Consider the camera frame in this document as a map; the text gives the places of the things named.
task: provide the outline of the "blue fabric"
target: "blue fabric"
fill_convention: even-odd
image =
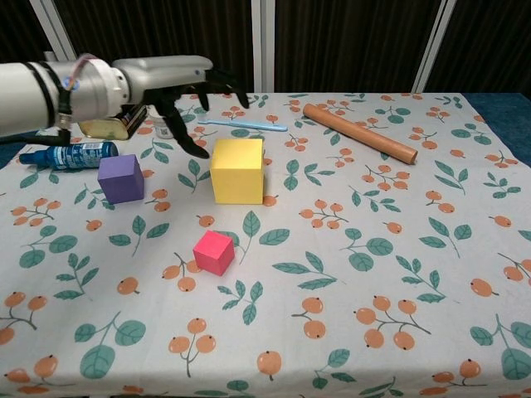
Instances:
[[[463,93],[513,155],[531,166],[531,101],[516,93]]]

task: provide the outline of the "white pole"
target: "white pole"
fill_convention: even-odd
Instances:
[[[251,0],[252,61],[255,93],[262,92],[262,17],[261,0]]]
[[[261,0],[262,89],[275,92],[275,0]]]
[[[30,0],[58,61],[74,61],[76,52],[53,0]]]
[[[421,64],[417,71],[417,77],[413,83],[412,92],[421,93],[426,87],[426,82],[430,77],[431,68],[437,58],[439,47],[441,47],[442,39],[445,36],[446,28],[450,22],[451,14],[454,11],[456,0],[441,0],[439,11],[433,22],[431,35],[424,50]]]

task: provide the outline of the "bottle label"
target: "bottle label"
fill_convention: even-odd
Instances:
[[[105,157],[104,144],[83,143],[70,147],[57,147],[53,152],[56,168],[99,167],[100,160]]]

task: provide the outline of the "white bottle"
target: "white bottle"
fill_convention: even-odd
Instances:
[[[149,117],[153,120],[153,126],[155,127],[155,134],[157,134],[157,137],[163,139],[173,138],[172,132],[169,131],[163,117],[158,114],[157,110],[152,105],[149,106]]]

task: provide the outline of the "purple cube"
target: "purple cube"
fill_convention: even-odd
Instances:
[[[144,176],[134,155],[101,159],[98,182],[111,204],[144,199]]]

